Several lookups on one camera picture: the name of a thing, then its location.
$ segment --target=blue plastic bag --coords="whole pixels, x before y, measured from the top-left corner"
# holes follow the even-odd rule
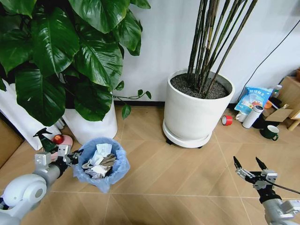
[[[267,89],[251,86],[246,87],[246,89],[247,95],[244,95],[234,108],[235,110],[245,114],[249,114],[256,105],[264,107],[273,91],[272,88]]]
[[[110,175],[104,177],[103,179],[92,179],[89,175],[84,173],[82,165],[93,157],[95,151],[97,150],[96,144],[103,143],[112,145],[112,154],[114,154],[117,159],[112,167],[112,173]],[[125,150],[118,142],[111,138],[99,137],[92,139],[85,143],[80,149],[84,150],[79,157],[78,164],[73,166],[73,176],[77,177],[80,182],[88,182],[89,184],[96,186],[104,193],[107,193],[110,189],[110,185],[121,180],[130,169]]]

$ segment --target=spray bottle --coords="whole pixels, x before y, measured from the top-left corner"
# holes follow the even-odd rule
[[[39,139],[42,143],[42,146],[46,152],[50,152],[51,154],[57,152],[58,146],[56,146],[56,144],[54,142],[52,142],[51,140],[46,138],[43,134],[51,135],[52,133],[48,132],[47,128],[43,128],[43,129],[37,131],[37,133],[34,135],[34,137],[39,137]]]

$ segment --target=red tape roll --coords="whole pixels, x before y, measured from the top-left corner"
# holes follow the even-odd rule
[[[224,126],[232,125],[233,117],[232,116],[222,116],[222,124]]]

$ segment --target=black wire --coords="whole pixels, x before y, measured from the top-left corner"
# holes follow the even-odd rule
[[[285,38],[276,46],[276,48],[274,48],[269,55],[256,67],[256,69],[254,70],[253,74],[250,76],[250,78],[248,79],[248,81],[245,83],[240,96],[242,95],[245,86],[247,85],[247,83],[251,80],[251,78],[253,77],[253,75],[255,74],[255,72],[257,71],[257,69],[266,61],[266,59],[284,42],[284,40],[290,35],[290,33],[296,28],[296,26],[300,23],[300,20],[296,23],[296,25],[291,29],[291,31],[285,36]]]
[[[287,190],[287,191],[292,191],[292,192],[295,192],[295,193],[297,193],[297,194],[300,195],[300,192],[299,192],[299,191],[295,191],[295,190],[293,190],[293,189],[289,189],[289,188],[287,188],[287,187],[280,186],[280,185],[275,184],[275,183],[273,183],[273,182],[271,182],[271,181],[268,181],[267,179],[265,179],[265,181],[268,182],[268,183],[270,183],[270,184],[272,184],[272,185],[274,185],[274,186],[276,186],[276,187],[282,188],[282,189]]]

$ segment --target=trash can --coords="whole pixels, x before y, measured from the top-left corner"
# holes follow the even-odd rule
[[[112,166],[112,172],[103,179],[92,179],[82,169],[82,165],[93,157],[97,150],[97,144],[108,143],[112,145],[112,154],[116,156],[116,161]],[[115,140],[107,137],[99,137],[85,143],[81,148],[83,152],[79,157],[78,164],[73,166],[73,176],[77,177],[80,182],[87,182],[96,186],[103,193],[107,193],[111,184],[115,184],[121,180],[129,171],[130,165],[126,158],[126,152],[122,146]]]

